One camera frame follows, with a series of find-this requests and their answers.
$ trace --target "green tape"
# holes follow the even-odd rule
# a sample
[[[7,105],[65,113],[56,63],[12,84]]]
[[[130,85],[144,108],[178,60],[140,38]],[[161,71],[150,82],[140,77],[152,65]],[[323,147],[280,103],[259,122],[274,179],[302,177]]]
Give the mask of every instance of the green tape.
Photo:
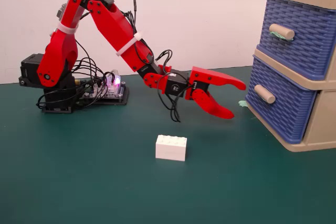
[[[271,34],[274,35],[274,36],[277,36],[280,39],[284,39],[286,41],[292,41],[293,40],[293,39],[286,39],[284,36],[278,34],[276,31],[271,31]]]
[[[247,107],[247,103],[246,103],[246,101],[239,101],[238,103],[239,103],[239,105],[242,106],[242,107]]]

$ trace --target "white lego brick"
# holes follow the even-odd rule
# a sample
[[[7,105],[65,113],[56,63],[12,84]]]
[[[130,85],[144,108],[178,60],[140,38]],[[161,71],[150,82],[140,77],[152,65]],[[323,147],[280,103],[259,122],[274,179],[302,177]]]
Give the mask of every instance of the white lego brick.
[[[155,157],[185,161],[186,146],[185,137],[159,135],[155,145]]]

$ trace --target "plastic drawer cabinet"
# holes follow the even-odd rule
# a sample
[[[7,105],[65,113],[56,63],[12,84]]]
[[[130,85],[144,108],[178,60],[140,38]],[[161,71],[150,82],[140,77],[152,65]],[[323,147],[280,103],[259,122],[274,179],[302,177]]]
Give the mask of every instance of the plastic drawer cabinet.
[[[267,0],[246,101],[288,150],[336,148],[336,0]]]
[[[276,98],[271,104],[255,91],[260,85]],[[246,101],[290,144],[301,142],[316,96],[283,74],[254,58]]]

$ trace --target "white cable tie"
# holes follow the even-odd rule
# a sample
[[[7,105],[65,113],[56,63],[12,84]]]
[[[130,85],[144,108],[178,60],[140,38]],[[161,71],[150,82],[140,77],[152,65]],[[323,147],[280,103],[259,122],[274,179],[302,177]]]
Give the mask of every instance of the white cable tie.
[[[116,54],[117,56],[121,56],[127,49],[129,49],[136,41],[142,39],[141,33],[137,32],[134,34],[134,37],[128,41]]]
[[[65,25],[63,25],[61,22],[58,23],[57,29],[62,31],[65,34],[75,34],[77,31],[79,23],[77,24],[76,28],[70,28]]]

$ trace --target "drawer unit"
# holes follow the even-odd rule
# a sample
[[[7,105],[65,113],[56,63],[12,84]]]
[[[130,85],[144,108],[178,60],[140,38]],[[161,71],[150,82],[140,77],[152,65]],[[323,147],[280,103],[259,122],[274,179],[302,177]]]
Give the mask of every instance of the drawer unit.
[[[272,104],[258,95],[257,85],[274,95]],[[301,142],[316,94],[254,56],[246,101],[287,143]]]
[[[271,34],[277,24],[292,40]],[[267,0],[257,49],[310,80],[324,80],[335,47],[336,10],[289,0]]]

